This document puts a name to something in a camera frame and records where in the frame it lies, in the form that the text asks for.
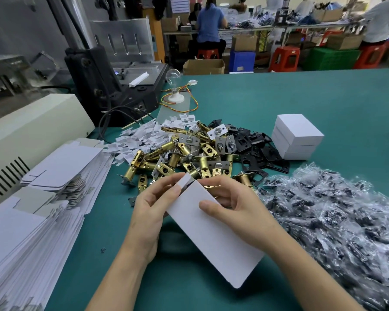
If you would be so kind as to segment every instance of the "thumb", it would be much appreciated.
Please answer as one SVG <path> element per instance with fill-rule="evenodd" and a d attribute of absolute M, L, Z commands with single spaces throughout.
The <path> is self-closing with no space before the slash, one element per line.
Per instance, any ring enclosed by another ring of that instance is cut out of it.
<path fill-rule="evenodd" d="M 158 200 L 154 203 L 153 208 L 157 212 L 164 216 L 166 210 L 170 207 L 171 204 L 179 197 L 182 188 L 177 184 L 168 189 Z"/>
<path fill-rule="evenodd" d="M 233 210 L 225 209 L 222 205 L 212 201 L 203 200 L 199 203 L 199 208 L 209 216 L 216 218 L 224 224 L 229 225 Z"/>

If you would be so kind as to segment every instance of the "beige machine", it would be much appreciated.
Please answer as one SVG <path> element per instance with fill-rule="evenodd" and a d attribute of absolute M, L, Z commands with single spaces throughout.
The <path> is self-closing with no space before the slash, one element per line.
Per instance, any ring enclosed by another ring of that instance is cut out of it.
<path fill-rule="evenodd" d="M 57 147 L 87 137 L 94 125 L 73 94 L 49 94 L 0 118 L 0 202 Z"/>

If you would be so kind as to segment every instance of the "green crate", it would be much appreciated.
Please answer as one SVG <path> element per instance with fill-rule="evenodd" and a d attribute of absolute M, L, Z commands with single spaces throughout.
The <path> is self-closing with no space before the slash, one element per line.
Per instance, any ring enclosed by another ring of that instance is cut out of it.
<path fill-rule="evenodd" d="M 330 48 L 312 48 L 306 58 L 304 71 L 349 70 L 360 55 L 358 49 L 334 50 Z"/>

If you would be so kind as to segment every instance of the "green tabletop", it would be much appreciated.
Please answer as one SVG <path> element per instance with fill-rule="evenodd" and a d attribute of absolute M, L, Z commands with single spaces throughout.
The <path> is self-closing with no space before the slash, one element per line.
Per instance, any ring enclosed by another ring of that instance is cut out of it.
<path fill-rule="evenodd" d="M 389 196 L 389 69 L 186 76 L 197 79 L 193 114 L 271 134 L 278 114 L 303 114 L 325 137 L 311 157 L 317 165 L 372 182 Z M 114 140 L 119 129 L 108 130 Z M 46 311 L 83 310 L 127 231 L 136 189 L 121 185 L 113 166 L 67 259 Z M 264 259 L 240 289 L 202 256 L 177 225 L 163 226 L 135 310 L 300 310 L 276 265 Z"/>

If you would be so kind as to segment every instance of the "red stool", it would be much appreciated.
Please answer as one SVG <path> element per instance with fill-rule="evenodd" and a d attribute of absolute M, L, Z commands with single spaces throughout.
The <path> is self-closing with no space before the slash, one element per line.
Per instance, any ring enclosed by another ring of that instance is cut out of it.
<path fill-rule="evenodd" d="M 327 38 L 330 35 L 340 35 L 343 31 L 326 31 L 322 37 L 322 41 L 320 42 L 320 47 L 324 47 L 327 43 Z"/>
<path fill-rule="evenodd" d="M 197 51 L 197 58 L 198 59 L 205 59 L 205 60 L 218 59 L 219 52 L 217 49 L 211 49 L 211 50 L 199 49 Z"/>
<path fill-rule="evenodd" d="M 295 72 L 297 71 L 298 58 L 300 57 L 300 48 L 280 47 L 275 49 L 271 59 L 269 72 Z"/>
<path fill-rule="evenodd" d="M 364 46 L 359 48 L 359 50 L 362 53 L 354 64 L 353 69 L 374 69 L 379 65 L 386 46 Z"/>

